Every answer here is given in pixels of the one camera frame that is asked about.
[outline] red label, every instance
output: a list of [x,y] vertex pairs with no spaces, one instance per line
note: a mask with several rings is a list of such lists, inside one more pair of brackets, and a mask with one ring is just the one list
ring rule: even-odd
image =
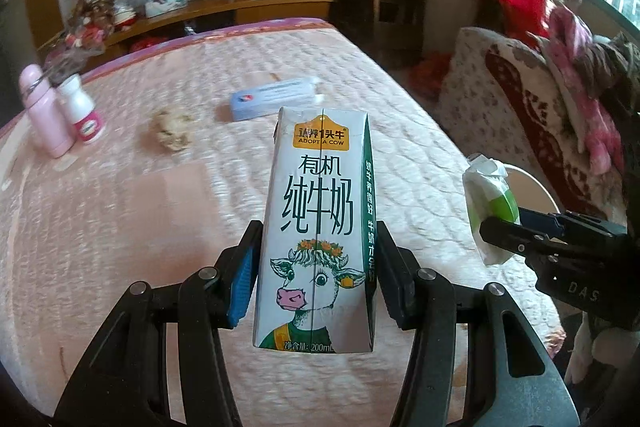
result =
[[78,123],[74,124],[78,136],[83,142],[87,142],[97,135],[102,129],[102,118],[94,110]]

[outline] orange logo label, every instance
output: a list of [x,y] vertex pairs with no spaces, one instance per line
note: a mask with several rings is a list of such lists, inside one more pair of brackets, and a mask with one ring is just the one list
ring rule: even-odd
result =
[[313,120],[297,123],[293,133],[293,147],[314,150],[349,150],[349,129],[335,123],[325,114]]

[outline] green stripe on carton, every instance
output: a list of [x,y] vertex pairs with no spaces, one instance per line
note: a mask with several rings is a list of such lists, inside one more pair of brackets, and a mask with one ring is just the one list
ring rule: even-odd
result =
[[[373,244],[375,246],[378,240],[378,229],[376,227],[376,184],[373,175],[373,156],[371,154],[371,139],[369,136],[369,117],[364,124],[364,143],[362,147],[362,187],[361,198],[362,206],[360,208],[360,218],[362,222],[362,266],[367,274],[365,280],[365,298],[367,301],[367,315],[369,317],[369,342],[373,349],[373,338],[376,330],[376,311],[374,308],[374,296],[376,293],[376,266],[373,256],[369,254],[369,232],[373,232]],[[370,165],[370,171],[367,171],[367,163]],[[371,184],[371,188],[367,187],[367,182]],[[372,211],[369,214],[367,208],[367,194],[371,194]],[[373,230],[370,229],[369,222],[373,223]]]

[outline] white plastic container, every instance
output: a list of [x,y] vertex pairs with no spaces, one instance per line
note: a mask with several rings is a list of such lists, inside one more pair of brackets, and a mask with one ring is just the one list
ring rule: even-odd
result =
[[76,141],[65,121],[59,96],[37,64],[24,68],[19,82],[22,102],[40,144],[52,158],[59,158]]
[[58,86],[62,111],[74,126],[79,139],[84,143],[97,140],[104,130],[102,118],[95,110],[94,100],[82,89],[79,74],[73,74]]

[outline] small white box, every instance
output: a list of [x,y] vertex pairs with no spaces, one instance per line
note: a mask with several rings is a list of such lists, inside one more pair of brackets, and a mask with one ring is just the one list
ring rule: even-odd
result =
[[310,76],[253,87],[231,95],[229,106],[234,121],[277,113],[283,105],[316,105],[316,84]]
[[254,346],[307,353],[372,351],[375,241],[367,114],[281,108]]

